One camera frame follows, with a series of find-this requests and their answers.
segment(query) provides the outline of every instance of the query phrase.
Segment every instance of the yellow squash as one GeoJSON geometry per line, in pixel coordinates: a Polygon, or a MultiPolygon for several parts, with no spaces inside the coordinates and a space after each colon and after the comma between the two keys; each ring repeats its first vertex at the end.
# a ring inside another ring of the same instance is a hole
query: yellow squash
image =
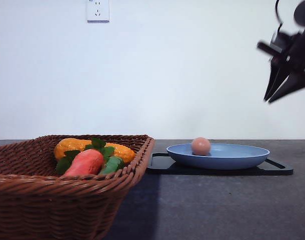
{"type": "MultiPolygon", "coordinates": [[[[61,140],[54,148],[53,153],[57,160],[65,156],[65,151],[80,150],[83,151],[86,145],[92,144],[91,140],[65,138],[61,140]]],[[[114,147],[112,156],[120,157],[124,163],[131,162],[135,157],[135,152],[129,147],[117,143],[107,142],[105,147],[114,147]]]]}

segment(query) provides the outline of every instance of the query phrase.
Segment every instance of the robotic arm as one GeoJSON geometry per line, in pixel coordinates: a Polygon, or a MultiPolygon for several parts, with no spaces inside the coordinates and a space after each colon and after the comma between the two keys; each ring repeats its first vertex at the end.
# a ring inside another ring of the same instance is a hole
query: robotic arm
{"type": "MultiPolygon", "coordinates": [[[[272,56],[270,78],[263,98],[269,103],[305,88],[305,28],[295,35],[281,32],[283,23],[278,15],[278,2],[275,5],[280,23],[277,33],[269,45],[262,41],[257,44],[257,48],[272,56]]],[[[305,0],[297,6],[293,16],[297,24],[305,27],[305,0]]]]}

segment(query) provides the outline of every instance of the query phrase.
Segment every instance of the black mat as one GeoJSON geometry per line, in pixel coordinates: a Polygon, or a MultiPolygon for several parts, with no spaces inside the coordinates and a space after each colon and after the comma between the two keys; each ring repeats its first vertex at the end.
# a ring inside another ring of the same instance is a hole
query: black mat
{"type": "Polygon", "coordinates": [[[181,165],[175,162],[168,153],[153,153],[147,166],[147,173],[175,175],[292,175],[294,169],[282,162],[267,158],[262,164],[240,170],[212,170],[181,165]]]}

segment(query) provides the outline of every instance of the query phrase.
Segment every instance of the tabletop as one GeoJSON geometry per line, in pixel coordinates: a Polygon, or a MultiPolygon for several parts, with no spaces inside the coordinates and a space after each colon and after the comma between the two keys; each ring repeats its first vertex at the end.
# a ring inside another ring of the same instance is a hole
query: tabletop
{"type": "MultiPolygon", "coordinates": [[[[0,140],[0,145],[18,140],[0,140]]],[[[156,140],[153,153],[191,140],[156,140]]],[[[270,150],[293,175],[146,172],[122,202],[105,240],[305,240],[305,140],[210,140],[270,150]]]]}

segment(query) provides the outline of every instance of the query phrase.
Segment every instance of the white wall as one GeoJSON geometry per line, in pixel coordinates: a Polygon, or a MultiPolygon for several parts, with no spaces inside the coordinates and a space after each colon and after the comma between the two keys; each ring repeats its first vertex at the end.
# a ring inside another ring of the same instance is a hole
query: white wall
{"type": "MultiPolygon", "coordinates": [[[[283,0],[296,33],[300,1],[283,0]]],[[[49,134],[305,139],[305,89],[263,102],[273,0],[0,0],[0,140],[49,134]]]]}

